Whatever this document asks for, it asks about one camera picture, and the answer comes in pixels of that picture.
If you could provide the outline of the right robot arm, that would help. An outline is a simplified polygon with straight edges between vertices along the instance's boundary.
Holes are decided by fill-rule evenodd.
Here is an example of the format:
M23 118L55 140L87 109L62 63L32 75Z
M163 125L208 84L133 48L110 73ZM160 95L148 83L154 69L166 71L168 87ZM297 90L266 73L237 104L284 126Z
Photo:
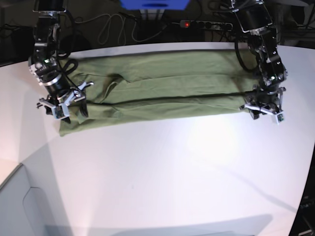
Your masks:
M83 81L76 85L69 74L78 67L78 61L69 59L76 40L74 18L67 10L65 0L36 0L33 11L38 13L38 21L33 30L34 49L28 59L30 73L43 86L48 95L41 98L37 107L44 107L46 114L66 123L70 121L69 107L79 106L79 111L88 117L86 88L93 82ZM71 21L72 40L69 49L60 49L60 15L65 14Z

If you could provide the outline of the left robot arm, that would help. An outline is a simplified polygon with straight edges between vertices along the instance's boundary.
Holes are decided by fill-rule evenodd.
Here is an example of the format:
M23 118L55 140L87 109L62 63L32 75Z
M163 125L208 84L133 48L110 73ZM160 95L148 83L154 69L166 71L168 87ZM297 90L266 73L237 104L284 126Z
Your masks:
M269 27L271 16L262 0L232 0L230 11L236 16L242 33L247 34L248 49L255 56L257 66L247 68L242 61L240 65L258 79L252 91L244 94L244 105L240 110L248 110L253 119L260 115L270 115L276 124L284 121L282 109L285 88L281 83L288 72L277 50L277 39Z

